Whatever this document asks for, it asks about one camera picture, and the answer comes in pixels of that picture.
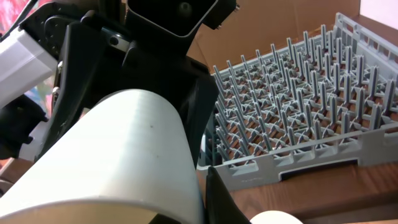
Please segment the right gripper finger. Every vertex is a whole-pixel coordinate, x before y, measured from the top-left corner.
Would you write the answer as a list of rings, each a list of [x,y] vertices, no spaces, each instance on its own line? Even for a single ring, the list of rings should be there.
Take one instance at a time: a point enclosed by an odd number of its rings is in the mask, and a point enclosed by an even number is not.
[[[214,167],[208,168],[206,177],[206,214],[210,224],[250,224],[228,192]]]

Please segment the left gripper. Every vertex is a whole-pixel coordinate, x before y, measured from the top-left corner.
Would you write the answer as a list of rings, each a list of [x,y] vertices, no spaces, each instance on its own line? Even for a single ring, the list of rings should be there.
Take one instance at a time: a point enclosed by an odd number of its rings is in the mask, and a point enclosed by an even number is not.
[[[175,107],[197,160],[219,92],[208,67],[187,52],[201,25],[216,29],[239,5],[235,0],[128,1],[120,23],[108,14],[110,4],[100,1],[98,10],[83,12],[49,2],[20,24],[62,65],[59,96],[38,158],[84,108],[120,90],[142,89]]]

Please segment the light blue bowl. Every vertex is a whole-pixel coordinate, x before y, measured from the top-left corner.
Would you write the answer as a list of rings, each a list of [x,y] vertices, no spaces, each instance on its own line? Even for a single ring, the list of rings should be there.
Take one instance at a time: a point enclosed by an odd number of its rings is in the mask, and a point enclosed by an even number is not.
[[[146,90],[120,91],[72,126],[2,197],[2,223],[203,223],[177,110]]]

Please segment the pink bowl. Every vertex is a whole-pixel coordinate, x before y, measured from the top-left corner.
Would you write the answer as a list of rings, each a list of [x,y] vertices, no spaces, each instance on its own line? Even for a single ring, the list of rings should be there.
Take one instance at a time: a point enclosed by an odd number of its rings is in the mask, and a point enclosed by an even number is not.
[[[261,212],[252,217],[250,222],[251,224],[303,224],[293,215],[278,210]]]

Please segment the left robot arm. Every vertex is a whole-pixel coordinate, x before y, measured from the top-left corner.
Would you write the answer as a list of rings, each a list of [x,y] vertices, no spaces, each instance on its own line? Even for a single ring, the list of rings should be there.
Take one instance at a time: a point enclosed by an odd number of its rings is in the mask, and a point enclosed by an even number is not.
[[[235,0],[29,1],[1,34],[1,158],[17,157],[45,124],[45,154],[85,108],[128,89],[178,111],[193,160],[219,90],[188,56],[200,26],[217,29]]]

